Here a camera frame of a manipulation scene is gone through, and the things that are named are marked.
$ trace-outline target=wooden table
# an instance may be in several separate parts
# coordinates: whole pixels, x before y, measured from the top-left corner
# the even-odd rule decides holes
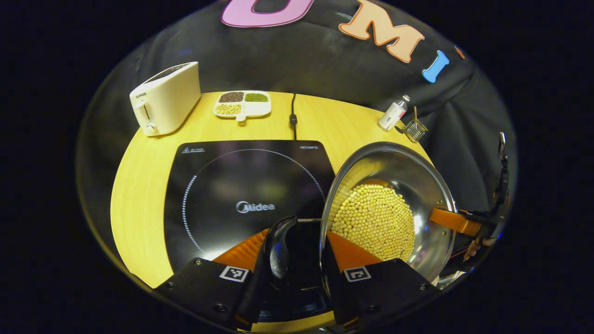
[[[173,275],[165,247],[163,213],[169,171],[178,146],[197,141],[293,139],[289,123],[293,94],[270,92],[270,114],[239,123],[213,114],[221,93],[202,94],[174,133],[147,137],[139,129],[118,168],[111,199],[113,238],[127,269],[152,288]],[[334,173],[353,152],[376,141],[405,145],[430,161],[420,144],[396,130],[381,130],[377,121],[383,113],[374,109],[298,94],[294,112],[298,119],[297,139],[321,142]],[[402,122],[397,126],[403,128]],[[313,318],[324,322],[334,319],[332,312]],[[295,330],[290,323],[254,324],[253,331]]]

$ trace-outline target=power cord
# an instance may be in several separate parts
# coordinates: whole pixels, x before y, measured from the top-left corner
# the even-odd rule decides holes
[[[293,140],[297,140],[297,116],[295,115],[295,96],[291,100],[291,115],[289,116],[289,122],[293,125]]]

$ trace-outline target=black induction cooktop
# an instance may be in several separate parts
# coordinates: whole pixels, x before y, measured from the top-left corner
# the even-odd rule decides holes
[[[180,145],[165,197],[173,271],[194,257],[213,260],[287,216],[320,218],[333,179],[318,141]]]

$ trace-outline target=small bottle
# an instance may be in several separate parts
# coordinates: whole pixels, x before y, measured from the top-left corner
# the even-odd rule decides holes
[[[406,102],[410,102],[408,95],[403,95],[402,99],[394,101],[388,110],[386,110],[384,116],[377,122],[377,125],[385,131],[390,131],[394,128],[396,122],[401,119],[408,108]]]

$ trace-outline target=black cloth backdrop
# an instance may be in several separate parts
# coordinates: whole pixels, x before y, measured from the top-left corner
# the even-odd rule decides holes
[[[390,55],[385,45],[375,45],[373,38],[359,40],[338,29],[357,11],[355,0],[316,0],[299,21],[250,29],[220,21],[226,4],[215,2],[133,50],[107,76],[89,104],[78,138],[77,184],[87,217],[117,257],[109,218],[110,195],[119,162],[138,130],[128,94],[155,73],[190,61],[200,63],[202,92],[290,92],[380,111],[408,94],[411,107],[403,121],[412,119],[412,106],[416,105],[419,118],[429,128],[421,145],[459,208],[488,208],[501,169],[497,144],[498,132],[503,131],[514,193],[516,136],[505,103],[471,55],[461,59],[453,42],[423,22],[379,3],[395,26],[410,24],[425,36],[407,64]],[[283,6],[284,2],[260,0],[255,9],[272,12]],[[437,50],[448,56],[450,64],[430,84],[421,71],[431,65]]]

